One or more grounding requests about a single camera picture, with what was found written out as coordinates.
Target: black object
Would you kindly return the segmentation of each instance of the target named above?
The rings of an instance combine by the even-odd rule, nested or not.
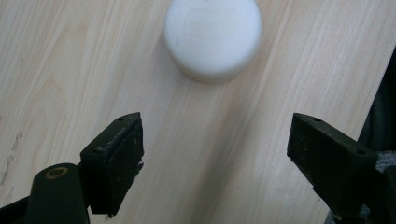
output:
[[[377,155],[323,120],[294,114],[288,156],[330,207],[337,223],[396,223],[396,171],[375,169]]]
[[[143,167],[139,113],[114,120],[80,153],[81,163],[53,165],[35,176],[31,195],[0,209],[0,223],[90,223],[115,216]]]

